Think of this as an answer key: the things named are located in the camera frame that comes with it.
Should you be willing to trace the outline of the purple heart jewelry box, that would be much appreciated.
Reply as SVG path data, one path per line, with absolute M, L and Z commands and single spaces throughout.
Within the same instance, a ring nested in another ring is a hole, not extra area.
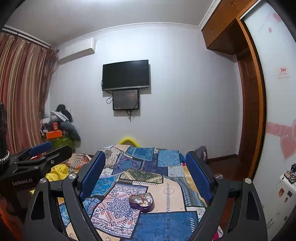
M 130 207 L 132 209 L 137 209 L 140 212 L 148 213 L 154 209 L 154 199 L 149 192 L 133 194 L 128 200 Z

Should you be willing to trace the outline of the orange box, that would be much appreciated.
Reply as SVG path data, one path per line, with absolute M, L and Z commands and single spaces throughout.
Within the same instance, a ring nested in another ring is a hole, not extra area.
M 63 136 L 63 134 L 62 134 L 61 130 L 51 131 L 51 132 L 46 133 L 46 139 L 48 139 L 48 140 L 51 140 L 54 138 L 60 138 L 62 136 Z

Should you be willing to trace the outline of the yellow cloth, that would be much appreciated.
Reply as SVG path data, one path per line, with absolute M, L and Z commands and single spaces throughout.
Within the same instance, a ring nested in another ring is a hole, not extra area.
M 51 171 L 46 174 L 46 178 L 52 181 L 59 181 L 65 179 L 69 175 L 68 167 L 65 164 L 58 164 L 51 168 Z

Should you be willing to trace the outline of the pile of clothes and boxes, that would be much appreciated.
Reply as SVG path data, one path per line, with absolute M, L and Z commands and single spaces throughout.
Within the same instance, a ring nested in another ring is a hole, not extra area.
M 57 130 L 62 131 L 62 137 L 46 139 L 47 132 Z M 52 150 L 70 146 L 72 151 L 76 152 L 81 145 L 81 137 L 74 125 L 71 109 L 66 108 L 64 104 L 59 104 L 56 110 L 50 111 L 50 115 L 40 121 L 40 131 L 43 141 L 49 141 L 52 144 Z

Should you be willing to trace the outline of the white suitcase with stickers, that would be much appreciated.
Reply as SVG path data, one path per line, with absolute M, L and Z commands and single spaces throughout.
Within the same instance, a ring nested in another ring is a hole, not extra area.
M 272 240 L 284 226 L 295 207 L 295 163 L 283 173 L 264 208 L 267 236 Z

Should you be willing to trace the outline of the yellow plastic stool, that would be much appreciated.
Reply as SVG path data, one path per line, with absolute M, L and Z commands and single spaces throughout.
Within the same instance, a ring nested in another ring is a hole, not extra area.
M 132 137 L 124 137 L 119 141 L 120 145 L 130 145 L 134 147 L 140 147 L 140 144 Z

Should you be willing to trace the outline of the dark purple bag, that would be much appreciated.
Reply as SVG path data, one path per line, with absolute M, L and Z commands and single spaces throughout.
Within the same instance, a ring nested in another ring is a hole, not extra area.
M 194 152 L 199 158 L 199 160 L 203 161 L 205 164 L 207 163 L 208 154 L 206 146 L 200 146 Z

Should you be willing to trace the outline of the striped red curtain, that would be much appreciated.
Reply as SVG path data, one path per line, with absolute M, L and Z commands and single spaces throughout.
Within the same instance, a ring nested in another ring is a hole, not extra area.
M 1 32 L 1 102 L 8 112 L 6 141 L 12 154 L 43 142 L 40 120 L 56 62 L 56 48 Z

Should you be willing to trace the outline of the patchwork patterned bed quilt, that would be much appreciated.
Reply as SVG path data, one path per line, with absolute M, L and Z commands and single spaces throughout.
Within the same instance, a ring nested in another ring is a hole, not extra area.
M 177 150 L 112 145 L 83 206 L 103 240 L 188 240 L 207 204 Z M 149 192 L 154 209 L 132 209 L 129 197 Z

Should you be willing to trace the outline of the white air conditioner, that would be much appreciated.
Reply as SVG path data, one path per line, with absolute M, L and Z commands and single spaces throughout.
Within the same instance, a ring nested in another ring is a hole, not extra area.
M 59 50 L 58 63 L 60 65 L 95 53 L 94 38 L 85 39 L 69 44 Z

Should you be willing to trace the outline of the wooden door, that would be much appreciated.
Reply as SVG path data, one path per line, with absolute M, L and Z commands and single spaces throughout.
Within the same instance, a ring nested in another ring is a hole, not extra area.
M 248 48 L 236 55 L 242 85 L 243 120 L 239 147 L 241 172 L 252 177 L 252 161 L 255 154 L 259 125 L 259 92 L 257 76 L 251 52 Z

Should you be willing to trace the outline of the white wardrobe sliding door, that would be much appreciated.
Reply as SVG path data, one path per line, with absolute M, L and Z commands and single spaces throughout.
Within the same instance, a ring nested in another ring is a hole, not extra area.
M 265 137 L 253 181 L 264 210 L 280 176 L 295 163 L 295 40 L 267 1 L 257 3 L 243 20 L 265 82 Z

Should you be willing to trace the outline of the wooden overhead cabinet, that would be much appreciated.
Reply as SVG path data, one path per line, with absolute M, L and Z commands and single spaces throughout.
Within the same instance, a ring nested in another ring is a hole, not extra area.
M 236 55 L 248 48 L 239 18 L 255 1 L 221 1 L 202 29 L 206 48 Z

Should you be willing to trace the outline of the small black wall monitor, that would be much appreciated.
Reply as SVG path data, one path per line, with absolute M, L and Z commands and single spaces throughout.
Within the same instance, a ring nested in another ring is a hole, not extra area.
M 113 110 L 134 110 L 139 109 L 139 91 L 116 90 L 112 94 Z

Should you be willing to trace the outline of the black wall television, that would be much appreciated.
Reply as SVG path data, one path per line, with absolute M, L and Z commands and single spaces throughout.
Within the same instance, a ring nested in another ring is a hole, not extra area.
M 102 90 L 149 88 L 149 61 L 133 60 L 104 64 Z

